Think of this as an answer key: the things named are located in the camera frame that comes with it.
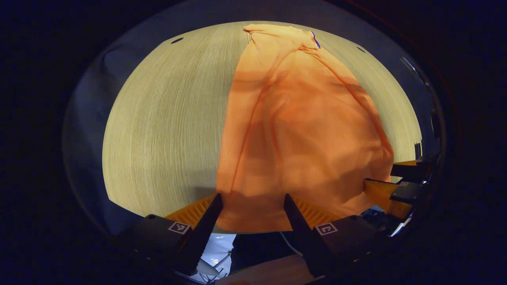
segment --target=white cable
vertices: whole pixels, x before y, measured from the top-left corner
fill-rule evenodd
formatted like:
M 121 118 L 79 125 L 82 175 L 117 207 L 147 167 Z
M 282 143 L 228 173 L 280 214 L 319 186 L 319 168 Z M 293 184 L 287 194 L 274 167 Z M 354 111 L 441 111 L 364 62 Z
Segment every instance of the white cable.
M 283 240 L 285 240 L 285 242 L 287 243 L 287 245 L 296 253 L 298 254 L 299 256 L 303 256 L 303 254 L 301 252 L 299 252 L 297 249 L 295 249 L 294 247 L 292 247 L 292 245 L 288 242 L 288 240 L 285 238 L 285 236 L 283 235 L 282 232 L 279 232 L 282 237 L 283 237 Z

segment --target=orange shirt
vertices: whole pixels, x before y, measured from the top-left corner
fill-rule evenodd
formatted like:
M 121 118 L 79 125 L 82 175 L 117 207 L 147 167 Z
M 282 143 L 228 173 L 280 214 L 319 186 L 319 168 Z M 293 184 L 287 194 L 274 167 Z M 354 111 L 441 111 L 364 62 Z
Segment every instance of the orange shirt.
M 289 231 L 285 193 L 341 217 L 372 206 L 364 178 L 390 181 L 393 151 L 368 94 L 314 34 L 252 24 L 227 106 L 217 223 Z

